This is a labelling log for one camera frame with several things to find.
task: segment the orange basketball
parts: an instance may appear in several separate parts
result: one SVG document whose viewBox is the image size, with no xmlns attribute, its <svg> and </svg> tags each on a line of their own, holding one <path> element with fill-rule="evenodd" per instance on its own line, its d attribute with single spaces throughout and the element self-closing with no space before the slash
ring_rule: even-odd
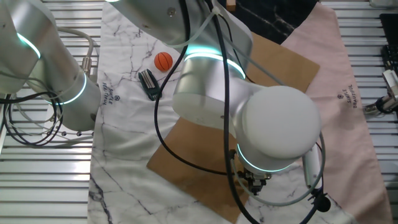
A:
<svg viewBox="0 0 398 224">
<path fill-rule="evenodd" d="M 166 52 L 161 52 L 155 57 L 155 66 L 162 72 L 166 72 L 173 66 L 173 58 Z"/>
</svg>

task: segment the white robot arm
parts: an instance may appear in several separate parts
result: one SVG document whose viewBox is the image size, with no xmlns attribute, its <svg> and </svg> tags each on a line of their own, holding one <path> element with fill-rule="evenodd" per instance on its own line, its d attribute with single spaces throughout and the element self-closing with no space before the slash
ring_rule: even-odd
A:
<svg viewBox="0 0 398 224">
<path fill-rule="evenodd" d="M 211 14 L 206 2 L 189 0 L 184 12 L 181 0 L 106 1 L 144 32 L 176 50 L 181 52 L 189 44 L 173 109 L 193 123 L 224 129 L 224 57 L 215 25 L 210 22 L 202 30 Z M 214 13 L 226 20 L 221 23 L 222 33 L 230 33 L 239 52 L 250 55 L 250 30 L 217 2 L 213 4 Z M 190 37 L 196 37 L 188 43 L 184 14 L 188 15 Z M 22 78 L 33 74 L 56 92 L 68 89 L 79 79 L 72 91 L 61 97 L 65 124 L 79 131 L 93 128 L 100 91 L 62 44 L 50 11 L 39 0 L 0 0 L 1 24 L 6 28 L 0 32 L 0 70 Z M 294 88 L 246 82 L 247 61 L 240 62 L 231 45 L 226 45 L 226 53 L 230 88 L 228 131 L 238 141 L 239 160 L 252 174 L 253 182 L 264 180 L 302 157 L 308 188 L 322 188 L 320 181 L 313 186 L 315 180 L 320 180 L 321 167 L 315 145 L 321 119 L 315 103 Z M 23 84 L 21 80 L 0 76 L 2 93 L 15 93 Z M 251 187 L 257 193 L 262 184 Z"/>
</svg>

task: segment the cardboard sheet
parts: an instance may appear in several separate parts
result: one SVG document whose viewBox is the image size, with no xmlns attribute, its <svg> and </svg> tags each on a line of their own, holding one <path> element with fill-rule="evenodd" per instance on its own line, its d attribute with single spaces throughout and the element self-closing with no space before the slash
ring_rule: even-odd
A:
<svg viewBox="0 0 398 224">
<path fill-rule="evenodd" d="M 303 92 L 307 90 L 320 68 L 319 65 L 256 34 L 253 34 L 253 39 L 252 58 L 255 61 L 288 86 Z M 277 85 L 252 65 L 249 66 L 247 75 L 259 85 Z M 180 118 L 165 142 L 173 152 L 191 163 L 225 171 L 222 130 L 207 128 Z M 229 145 L 231 149 L 236 147 L 236 140 L 232 136 L 229 138 Z M 189 167 L 172 157 L 163 146 L 159 147 L 147 166 L 231 223 L 238 219 L 240 211 L 232 198 L 225 176 Z M 248 195 L 239 184 L 236 186 L 241 200 L 246 203 Z"/>
</svg>

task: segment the black cable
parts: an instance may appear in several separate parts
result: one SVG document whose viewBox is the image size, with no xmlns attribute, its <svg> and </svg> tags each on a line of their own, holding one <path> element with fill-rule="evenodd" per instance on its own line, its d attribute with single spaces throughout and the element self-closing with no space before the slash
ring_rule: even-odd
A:
<svg viewBox="0 0 398 224">
<path fill-rule="evenodd" d="M 311 218 L 313 217 L 313 215 L 315 214 L 315 212 L 318 210 L 318 206 L 315 205 L 311 208 L 310 212 L 308 213 L 308 215 L 303 219 L 303 221 L 300 222 L 300 224 L 307 224 Z"/>
<path fill-rule="evenodd" d="M 205 0 L 210 11 L 213 10 L 213 3 L 211 0 Z M 218 21 L 218 17 L 213 18 L 213 22 L 216 27 L 218 40 L 220 42 L 220 49 L 223 55 L 223 63 L 224 63 L 224 82 L 225 82 L 225 99 L 224 99 L 224 159 L 225 159 L 225 167 L 227 173 L 227 179 L 229 188 L 231 189 L 232 196 L 236 202 L 236 205 L 239 207 L 241 213 L 251 222 L 252 224 L 259 224 L 246 210 L 241 199 L 239 198 L 238 191 L 236 190 L 234 178 L 232 175 L 231 168 L 231 159 L 229 155 L 229 70 L 228 70 L 228 56 L 226 53 L 226 47 L 224 43 L 223 33 L 221 31 L 220 22 Z"/>
<path fill-rule="evenodd" d="M 187 7 L 187 3 L 185 2 L 185 0 L 180 0 L 180 6 L 181 6 L 181 10 L 182 10 L 182 15 L 183 15 L 183 19 L 184 19 L 184 23 L 185 23 L 185 38 L 187 40 L 189 40 L 190 38 L 190 31 L 191 31 L 191 27 L 190 27 L 190 19 L 189 19 L 189 15 L 188 15 L 188 7 Z M 170 79 L 170 77 L 173 75 L 174 71 L 177 69 L 178 65 L 180 65 L 186 51 L 188 49 L 188 46 L 185 46 L 183 48 L 183 50 L 181 51 L 181 54 L 179 56 L 179 58 L 177 59 L 175 65 L 173 66 L 173 68 L 171 69 L 171 71 L 169 72 L 169 74 L 167 74 L 165 80 L 163 81 L 163 84 L 160 86 L 160 91 L 159 91 L 159 95 L 156 98 L 155 101 L 155 115 L 154 115 L 154 122 L 155 122 L 155 129 L 156 129 L 156 134 L 157 137 L 159 138 L 160 142 L 162 143 L 163 147 L 166 149 L 166 151 L 168 153 L 170 153 L 172 156 L 174 156 L 174 158 L 178 159 L 179 161 L 183 162 L 184 164 L 205 171 L 205 172 L 209 172 L 212 174 L 218 174 L 218 175 L 226 175 L 225 172 L 221 172 L 221 171 L 216 171 L 216 170 L 211 170 L 211 169 L 207 169 L 198 165 L 195 165 L 191 162 L 186 161 L 185 159 L 181 158 L 179 155 L 177 155 L 176 153 L 174 153 L 169 147 L 168 145 L 166 145 L 166 142 L 164 141 L 162 134 L 160 133 L 159 130 L 159 124 L 158 124 L 158 119 L 157 119 L 157 113 L 158 113 L 158 109 L 159 109 L 159 101 L 160 101 L 160 94 L 163 92 L 164 87 L 166 86 L 168 80 Z"/>
<path fill-rule="evenodd" d="M 0 99 L 0 104 L 22 103 L 22 102 L 25 102 L 25 101 L 28 101 L 28 100 L 33 100 L 34 98 L 36 98 L 38 96 L 42 96 L 42 95 L 54 95 L 54 93 L 47 91 L 47 92 L 43 92 L 43 93 L 36 93 L 36 94 L 32 94 L 32 95 L 25 96 L 25 97 L 22 97 L 22 98 L 18 98 L 16 100 Z"/>
<path fill-rule="evenodd" d="M 234 42 L 234 40 L 233 40 L 233 38 L 232 38 L 231 28 L 230 28 L 230 26 L 229 26 L 228 21 L 225 19 L 224 16 L 220 15 L 220 17 L 224 20 L 224 22 L 225 22 L 225 24 L 226 24 L 226 26 L 227 26 L 227 28 L 228 28 L 229 39 L 231 39 L 231 42 Z M 248 77 L 248 75 L 246 74 L 246 72 L 244 71 L 244 69 L 243 69 L 243 67 L 242 67 L 242 63 L 241 63 L 241 61 L 239 60 L 239 56 L 238 56 L 238 54 L 236 53 L 236 50 L 235 50 L 235 49 L 233 49 L 233 50 L 234 50 L 234 53 L 235 53 L 235 57 L 236 57 L 236 59 L 238 60 L 239 66 L 242 68 L 242 71 L 243 71 L 243 73 L 244 73 L 244 76 L 245 76 L 251 83 L 255 83 L 253 80 L 251 80 L 250 77 Z"/>
<path fill-rule="evenodd" d="M 45 94 L 48 95 L 50 98 L 56 97 L 56 94 L 51 93 L 51 92 L 46 92 Z M 10 97 L 11 97 L 11 96 L 8 95 L 7 98 L 6 98 L 6 101 L 8 101 L 8 102 L 14 101 L 14 100 L 10 100 L 10 99 L 9 99 Z M 53 106 L 53 110 L 54 110 L 54 120 L 53 120 L 53 123 L 56 124 L 56 123 L 57 123 L 57 106 L 59 107 L 60 112 L 61 112 L 61 114 L 62 114 L 62 107 L 61 107 L 61 105 L 60 105 L 61 102 L 60 102 L 59 99 L 56 99 L 56 101 L 55 101 L 54 99 L 51 99 L 51 102 L 52 102 L 52 106 Z M 5 122 L 4 122 L 4 126 L 5 126 L 5 128 L 7 129 L 7 132 L 9 133 L 9 135 L 10 135 L 14 140 L 16 140 L 17 142 L 19 142 L 19 143 L 21 143 L 21 144 L 23 144 L 23 145 L 29 145 L 29 146 L 32 146 L 32 147 L 42 147 L 42 146 L 45 146 L 46 144 L 50 143 L 50 142 L 54 139 L 54 137 L 58 134 L 58 132 L 59 132 L 59 130 L 60 130 L 60 128 L 61 128 L 61 125 L 62 125 L 62 123 L 63 123 L 63 117 L 61 117 L 61 118 L 60 118 L 60 121 L 59 121 L 60 123 L 59 123 L 59 125 L 57 126 L 56 131 L 54 132 L 54 134 L 52 134 L 52 133 L 53 133 L 53 130 L 54 130 L 54 126 L 55 126 L 55 125 L 52 126 L 52 128 L 50 129 L 50 131 L 47 133 L 46 137 L 44 137 L 43 139 L 41 139 L 41 140 L 39 140 L 39 141 L 37 141 L 37 142 L 29 142 L 28 140 L 26 140 L 26 139 L 23 137 L 23 134 L 21 134 L 20 132 L 18 132 L 18 130 L 17 130 L 14 126 L 11 126 L 11 127 L 12 127 L 12 129 L 14 130 L 15 133 L 13 133 L 13 132 L 11 131 L 10 127 L 8 126 L 7 119 L 6 119 L 6 115 L 7 115 L 7 114 L 8 114 L 8 116 L 9 116 L 9 122 L 10 122 L 10 124 L 14 124 L 14 122 L 13 122 L 13 120 L 12 120 L 12 103 L 5 103 L 5 104 L 4 104 L 4 112 L 3 112 L 3 120 L 5 121 Z M 51 135 L 52 135 L 52 137 L 51 137 L 48 141 L 46 141 L 45 143 L 42 143 L 43 141 L 47 140 Z"/>
</svg>

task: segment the metal grate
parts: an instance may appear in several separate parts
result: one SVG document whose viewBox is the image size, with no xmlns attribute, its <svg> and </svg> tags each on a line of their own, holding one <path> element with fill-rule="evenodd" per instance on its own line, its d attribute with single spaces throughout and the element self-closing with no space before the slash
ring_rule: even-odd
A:
<svg viewBox="0 0 398 224">
<path fill-rule="evenodd" d="M 86 32 L 101 45 L 103 1 L 46 0 L 59 26 Z M 374 103 L 387 93 L 380 48 L 387 44 L 379 15 L 385 10 L 374 9 L 364 1 L 323 1 L 336 10 L 341 36 L 364 104 Z M 62 40 L 73 56 L 81 62 L 88 50 L 85 39 L 62 34 Z M 93 52 L 96 73 L 98 54 Z M 29 95 L 24 88 L 19 95 Z M 48 105 L 42 100 L 23 104 L 32 118 L 44 120 Z M 29 132 L 39 132 L 15 114 L 18 126 Z M 368 121 L 377 158 L 389 192 L 395 223 L 398 224 L 398 119 L 395 114 Z M 57 138 L 53 145 L 64 144 Z M 7 224 L 86 224 L 88 180 L 92 140 L 73 146 L 32 149 L 5 137 L 0 155 L 0 223 Z"/>
</svg>

